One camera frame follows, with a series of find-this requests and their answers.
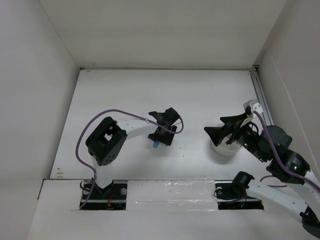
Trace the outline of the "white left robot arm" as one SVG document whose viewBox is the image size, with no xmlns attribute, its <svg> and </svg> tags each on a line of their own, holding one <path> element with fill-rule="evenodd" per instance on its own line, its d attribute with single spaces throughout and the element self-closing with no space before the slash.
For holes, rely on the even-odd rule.
<svg viewBox="0 0 320 240">
<path fill-rule="evenodd" d="M 93 190 L 100 198 L 107 198 L 113 188 L 112 162 L 118 157 L 125 141 L 139 136 L 147 136 L 153 145 L 170 146 L 174 136 L 181 133 L 176 122 L 183 123 L 181 116 L 172 107 L 164 112 L 152 111 L 148 117 L 138 116 L 118 109 L 110 109 L 99 113 L 88 125 L 91 125 L 103 114 L 116 112 L 132 117 L 132 119 L 116 121 L 105 117 L 87 137 L 85 145 L 93 158 Z"/>
</svg>

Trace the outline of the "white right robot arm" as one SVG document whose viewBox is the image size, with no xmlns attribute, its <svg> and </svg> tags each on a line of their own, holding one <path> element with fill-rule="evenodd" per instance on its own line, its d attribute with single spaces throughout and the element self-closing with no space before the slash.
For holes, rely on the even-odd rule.
<svg viewBox="0 0 320 240">
<path fill-rule="evenodd" d="M 223 126 L 204 127 L 215 147 L 228 138 L 226 144 L 238 143 L 260 162 L 269 162 L 266 170 L 295 191 L 299 198 L 288 196 L 277 188 L 262 184 L 253 175 L 240 171 L 232 182 L 217 186 L 214 196 L 228 204 L 243 199 L 255 198 L 262 202 L 282 208 L 295 218 L 312 236 L 320 236 L 320 185 L 307 178 L 311 167 L 297 152 L 290 150 L 292 138 L 275 125 L 266 125 L 262 116 L 254 111 L 260 119 L 263 130 L 249 119 L 247 113 L 221 117 Z"/>
</svg>

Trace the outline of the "blue correction tape dispenser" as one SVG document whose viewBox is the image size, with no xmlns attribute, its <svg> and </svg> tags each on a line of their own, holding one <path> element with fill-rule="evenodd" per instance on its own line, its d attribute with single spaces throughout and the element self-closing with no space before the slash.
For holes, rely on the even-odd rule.
<svg viewBox="0 0 320 240">
<path fill-rule="evenodd" d="M 160 145 L 159 141 L 154 141 L 152 147 L 156 149 Z"/>
</svg>

